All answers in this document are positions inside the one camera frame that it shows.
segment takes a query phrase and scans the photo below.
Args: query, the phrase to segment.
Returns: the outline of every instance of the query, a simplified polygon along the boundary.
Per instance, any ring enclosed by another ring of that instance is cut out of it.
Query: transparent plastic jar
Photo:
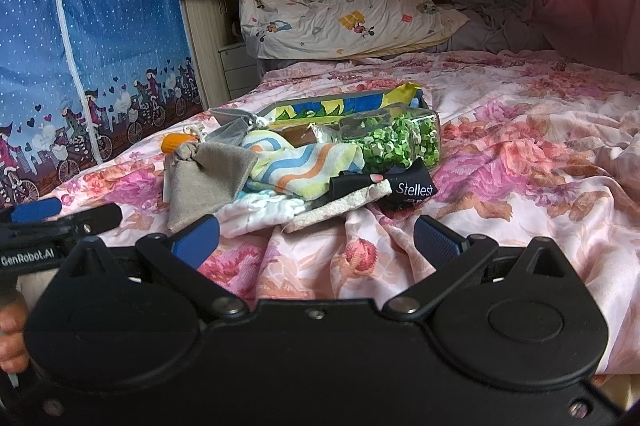
[[[345,116],[339,128],[342,142],[362,148],[366,173],[408,168],[418,157],[429,169],[440,161],[440,118],[428,108],[397,102]]]

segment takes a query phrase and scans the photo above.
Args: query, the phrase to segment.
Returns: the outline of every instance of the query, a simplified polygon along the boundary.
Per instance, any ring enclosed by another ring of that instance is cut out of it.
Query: white drawer unit
[[[258,86],[260,79],[256,62],[246,53],[244,43],[222,47],[219,52],[231,99],[244,96]]]

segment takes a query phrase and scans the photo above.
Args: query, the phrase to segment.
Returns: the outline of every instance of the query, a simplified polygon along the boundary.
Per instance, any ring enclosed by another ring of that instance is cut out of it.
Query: blue fabric wardrobe cover
[[[201,110],[178,0],[0,0],[0,18],[0,202]]]

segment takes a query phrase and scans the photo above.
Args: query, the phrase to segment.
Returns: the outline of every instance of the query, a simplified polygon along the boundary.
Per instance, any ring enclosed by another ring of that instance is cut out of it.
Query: striped towel
[[[258,153],[247,189],[273,189],[278,193],[315,200],[329,190],[329,179],[341,171],[361,172],[362,149],[356,144],[307,144],[294,148],[268,130],[249,132],[242,147]]]

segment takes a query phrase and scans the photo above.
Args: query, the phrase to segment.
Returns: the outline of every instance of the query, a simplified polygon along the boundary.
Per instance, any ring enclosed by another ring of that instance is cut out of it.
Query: pink floral blanket
[[[380,90],[411,81],[439,112],[439,193],[413,211],[372,204],[284,235],[279,227],[222,240],[200,271],[242,298],[370,297],[378,304],[433,268],[412,239],[427,213],[462,235],[505,246],[553,237],[609,324],[599,371],[640,373],[640,82],[553,52],[406,54],[382,62],[302,63],[271,72],[229,106]],[[216,121],[200,114],[214,129]],[[124,212],[105,235],[130,245],[166,232],[159,133],[60,186],[65,213],[104,202]]]

